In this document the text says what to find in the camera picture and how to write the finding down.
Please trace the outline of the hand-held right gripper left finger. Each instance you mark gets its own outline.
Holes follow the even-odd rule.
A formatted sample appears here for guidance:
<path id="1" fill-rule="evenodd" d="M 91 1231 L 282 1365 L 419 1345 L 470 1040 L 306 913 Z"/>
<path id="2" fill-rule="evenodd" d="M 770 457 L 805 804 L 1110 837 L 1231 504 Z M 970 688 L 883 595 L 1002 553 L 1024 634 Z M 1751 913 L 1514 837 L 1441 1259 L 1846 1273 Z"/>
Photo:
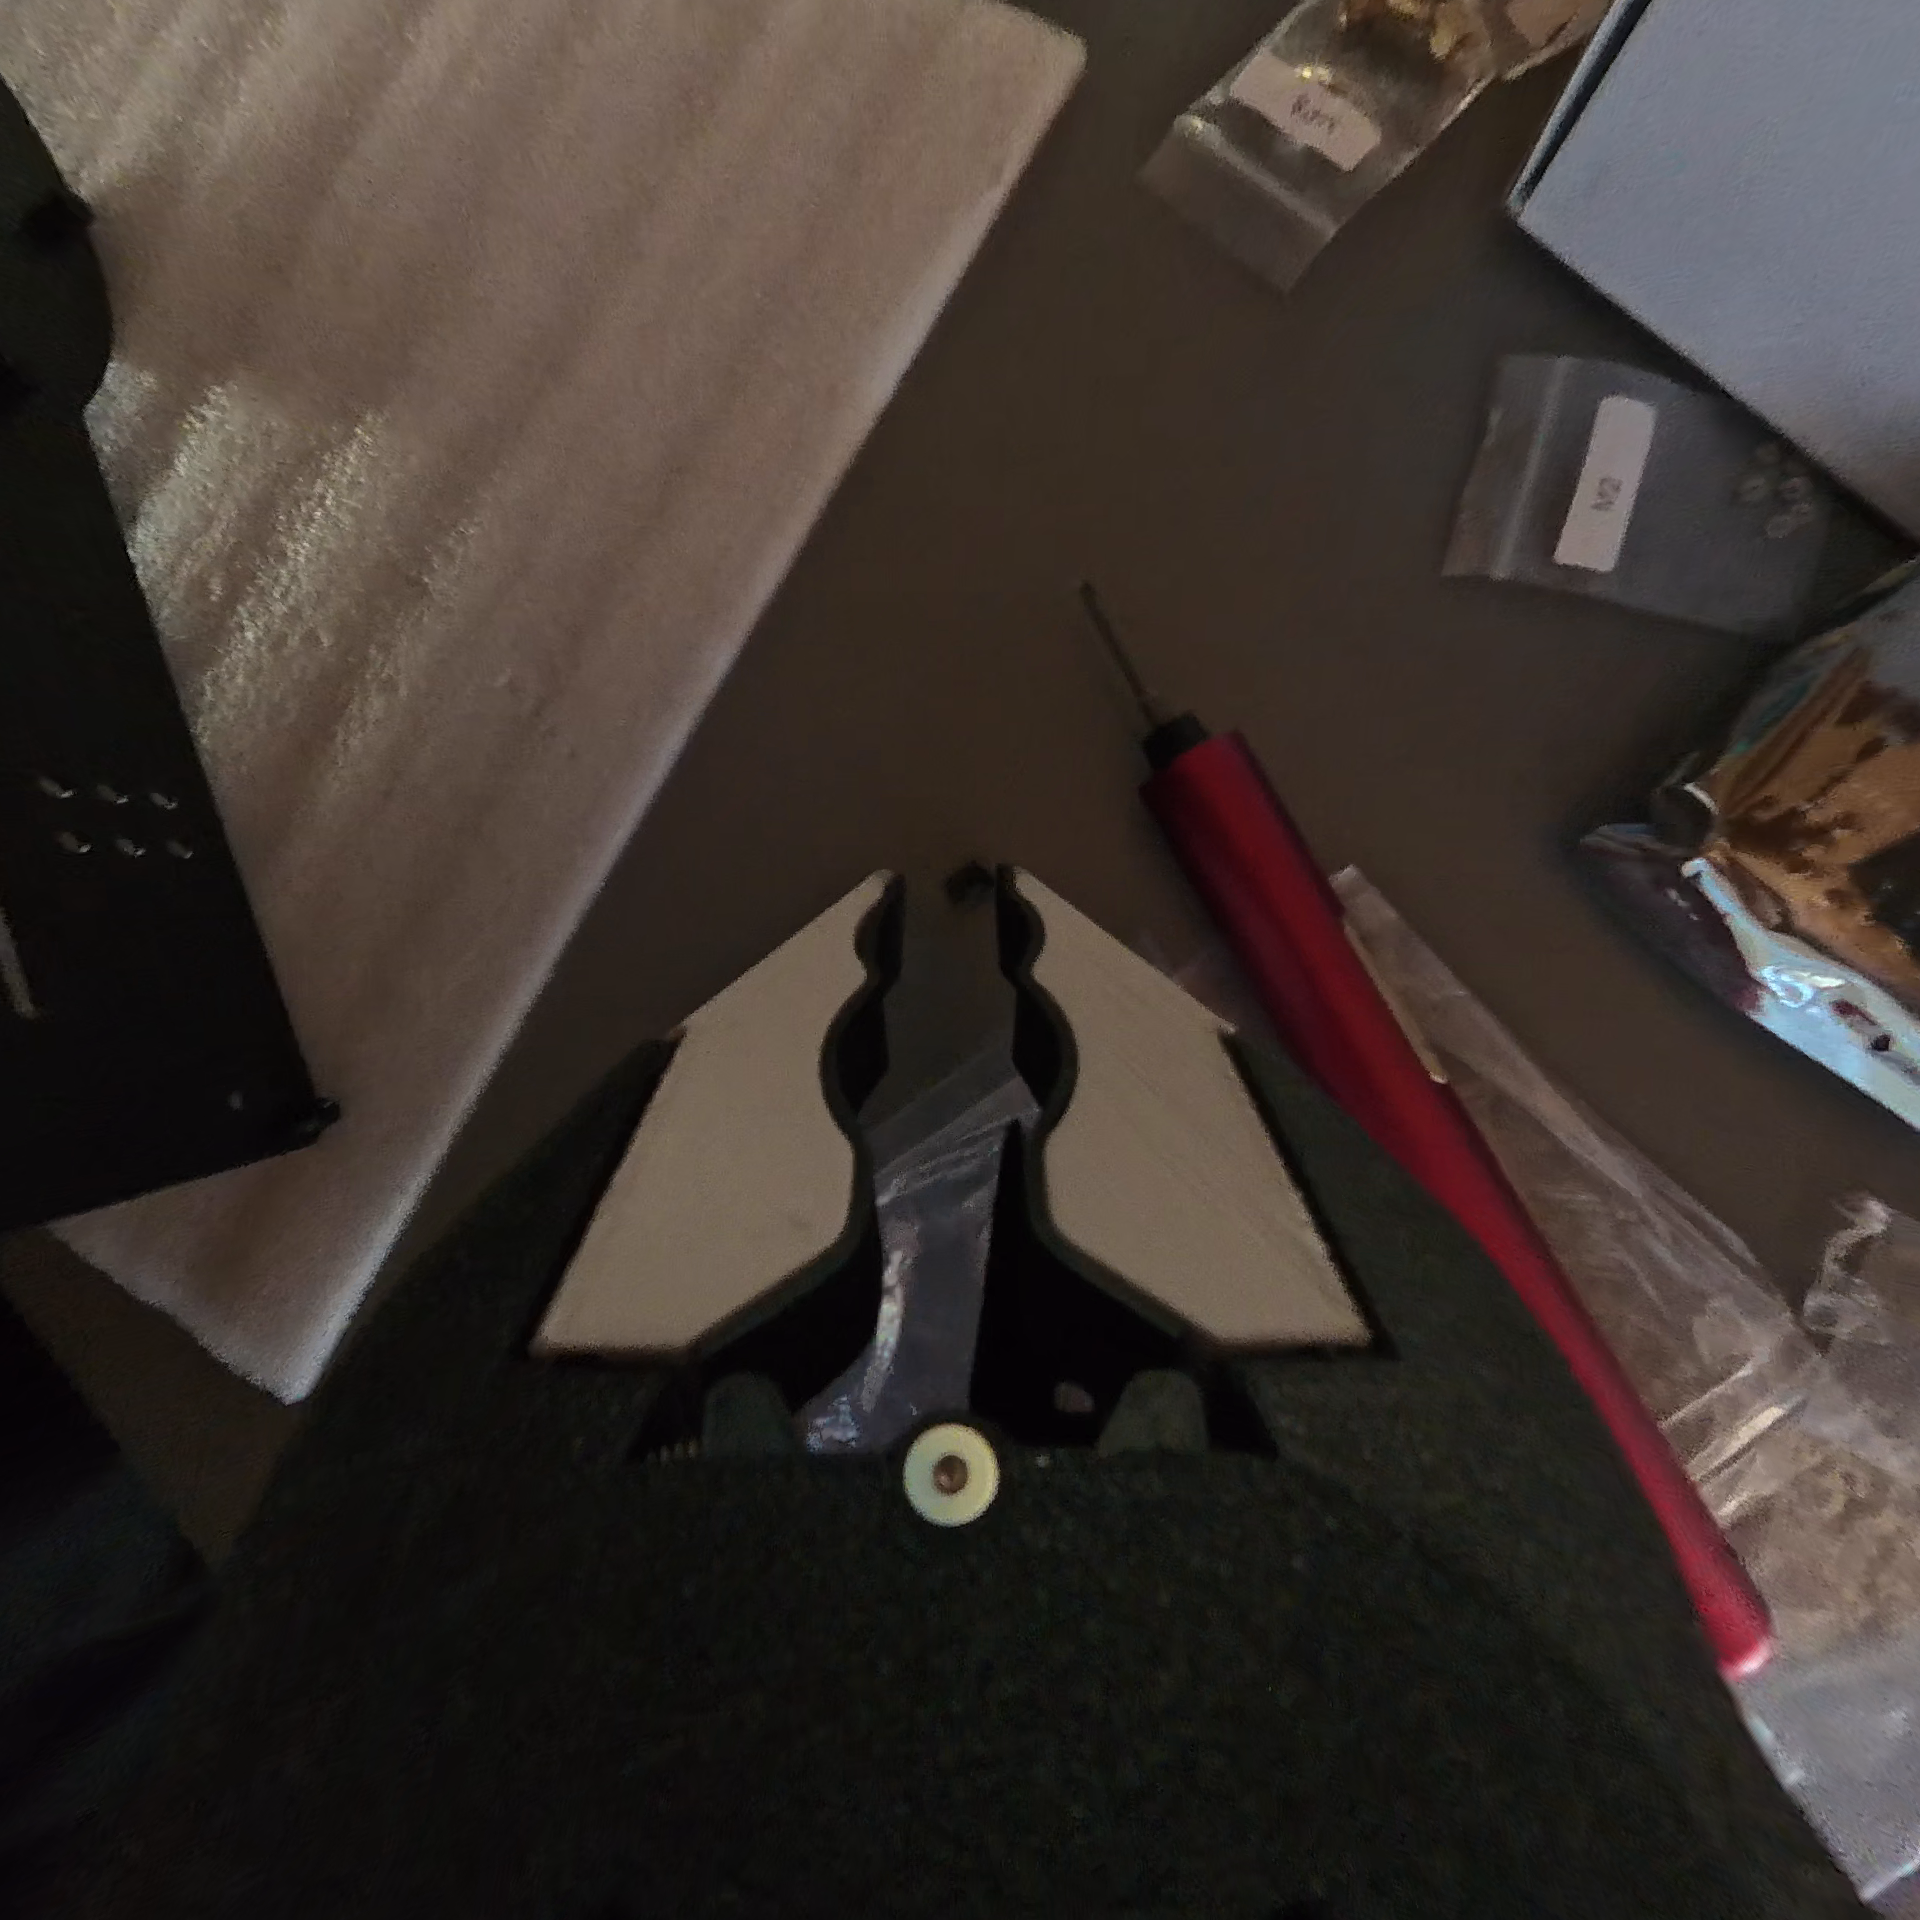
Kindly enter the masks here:
<path id="1" fill-rule="evenodd" d="M 890 1066 L 900 921 L 874 872 L 674 1031 L 536 1360 L 762 1374 L 790 1403 L 864 1360 L 883 1246 L 859 1109 Z"/>

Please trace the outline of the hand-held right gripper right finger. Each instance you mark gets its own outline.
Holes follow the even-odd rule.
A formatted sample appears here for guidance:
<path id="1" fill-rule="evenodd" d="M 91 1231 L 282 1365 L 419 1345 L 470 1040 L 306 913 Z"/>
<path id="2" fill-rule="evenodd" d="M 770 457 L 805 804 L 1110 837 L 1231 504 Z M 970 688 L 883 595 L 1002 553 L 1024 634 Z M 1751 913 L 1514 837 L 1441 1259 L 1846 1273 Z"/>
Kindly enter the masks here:
<path id="1" fill-rule="evenodd" d="M 1249 1362 L 1362 1354 L 1370 1315 L 1233 1021 L 1024 867 L 997 872 L 1011 1058 L 977 1325 L 991 1430 L 1259 1430 Z"/>

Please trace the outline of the small clear zip bag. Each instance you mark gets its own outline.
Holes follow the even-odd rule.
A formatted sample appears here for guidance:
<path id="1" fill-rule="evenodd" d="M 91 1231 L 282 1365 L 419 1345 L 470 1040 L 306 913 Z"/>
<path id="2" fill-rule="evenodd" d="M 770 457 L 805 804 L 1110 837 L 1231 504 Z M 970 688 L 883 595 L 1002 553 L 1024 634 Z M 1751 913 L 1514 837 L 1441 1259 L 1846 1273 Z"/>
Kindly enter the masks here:
<path id="1" fill-rule="evenodd" d="M 883 1305 L 865 1352 L 805 1405 L 805 1453 L 890 1453 L 969 1405 L 999 1161 L 1036 1118 L 991 1047 L 872 1126 Z"/>

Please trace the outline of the black metal chassis plate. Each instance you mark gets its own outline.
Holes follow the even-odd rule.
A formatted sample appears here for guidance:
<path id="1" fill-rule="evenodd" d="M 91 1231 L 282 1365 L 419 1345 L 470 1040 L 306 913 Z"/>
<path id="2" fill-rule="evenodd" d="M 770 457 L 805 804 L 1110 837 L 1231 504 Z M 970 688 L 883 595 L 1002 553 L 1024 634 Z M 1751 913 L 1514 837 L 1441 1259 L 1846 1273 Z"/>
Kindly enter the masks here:
<path id="1" fill-rule="evenodd" d="M 91 225 L 5 91 L 5 1235 L 338 1119 L 87 428 L 112 349 Z"/>

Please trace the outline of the pink screwdriver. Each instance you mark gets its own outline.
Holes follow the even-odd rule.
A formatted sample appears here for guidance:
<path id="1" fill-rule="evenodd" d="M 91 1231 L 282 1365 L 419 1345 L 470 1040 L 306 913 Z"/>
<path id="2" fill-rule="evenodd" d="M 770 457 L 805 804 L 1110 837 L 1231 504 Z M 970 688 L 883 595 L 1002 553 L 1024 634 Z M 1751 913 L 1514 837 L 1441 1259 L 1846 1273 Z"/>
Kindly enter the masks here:
<path id="1" fill-rule="evenodd" d="M 1497 1266 L 1609 1423 L 1729 1682 L 1777 1652 L 1769 1603 L 1647 1413 L 1574 1282 L 1474 1119 L 1357 946 L 1304 830 L 1242 734 L 1158 701 L 1094 591 L 1077 604 L 1138 712 L 1144 808 L 1158 825 L 1264 1019 L 1309 1077 L 1348 1109 Z"/>

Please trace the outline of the large clear plastic bag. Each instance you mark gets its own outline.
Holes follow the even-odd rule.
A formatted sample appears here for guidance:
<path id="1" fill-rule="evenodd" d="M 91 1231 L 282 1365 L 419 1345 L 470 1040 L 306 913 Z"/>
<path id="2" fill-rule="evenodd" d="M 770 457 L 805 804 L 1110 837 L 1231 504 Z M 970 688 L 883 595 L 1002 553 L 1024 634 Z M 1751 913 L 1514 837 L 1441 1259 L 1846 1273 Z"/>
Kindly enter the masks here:
<path id="1" fill-rule="evenodd" d="M 1851 1194 L 1786 1305 L 1362 872 L 1330 885 L 1770 1608 L 1735 1685 L 1769 1766 L 1858 1892 L 1917 1916 L 1917 1222 Z"/>

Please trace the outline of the white foam sheet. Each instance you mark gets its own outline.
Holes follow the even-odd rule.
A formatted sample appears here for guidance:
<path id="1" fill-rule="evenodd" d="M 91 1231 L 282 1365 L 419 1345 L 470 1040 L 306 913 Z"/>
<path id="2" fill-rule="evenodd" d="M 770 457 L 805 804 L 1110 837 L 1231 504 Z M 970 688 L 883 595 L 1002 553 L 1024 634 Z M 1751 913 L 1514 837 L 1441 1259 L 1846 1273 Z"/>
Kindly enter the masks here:
<path id="1" fill-rule="evenodd" d="M 60 1239 L 311 1395 L 1085 72 L 1011 3 L 5 3 L 317 1085 Z"/>

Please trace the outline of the scattered small screw bags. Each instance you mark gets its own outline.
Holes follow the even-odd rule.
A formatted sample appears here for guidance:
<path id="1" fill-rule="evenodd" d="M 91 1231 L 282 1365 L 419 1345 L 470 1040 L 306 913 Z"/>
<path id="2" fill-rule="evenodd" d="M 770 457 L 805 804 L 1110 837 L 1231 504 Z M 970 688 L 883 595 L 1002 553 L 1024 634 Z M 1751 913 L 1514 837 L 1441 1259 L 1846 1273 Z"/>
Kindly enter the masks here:
<path id="1" fill-rule="evenodd" d="M 1609 3 L 1292 3 L 1192 100 L 1144 182 L 1292 289 L 1487 91 L 1579 48 Z M 1514 350 L 1453 515 L 1449 577 L 1561 591 L 1729 638 L 1810 610 L 1834 492 L 1724 394 Z"/>

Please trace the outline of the orange cardboard box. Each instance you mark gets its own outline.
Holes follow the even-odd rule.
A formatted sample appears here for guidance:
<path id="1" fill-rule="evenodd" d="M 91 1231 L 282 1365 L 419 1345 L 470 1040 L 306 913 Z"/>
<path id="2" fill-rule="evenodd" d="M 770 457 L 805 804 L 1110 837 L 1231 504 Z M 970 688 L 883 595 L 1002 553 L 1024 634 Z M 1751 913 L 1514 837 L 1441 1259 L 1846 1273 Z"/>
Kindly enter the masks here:
<path id="1" fill-rule="evenodd" d="M 1506 206 L 1917 538 L 1917 3 L 1612 3 Z"/>

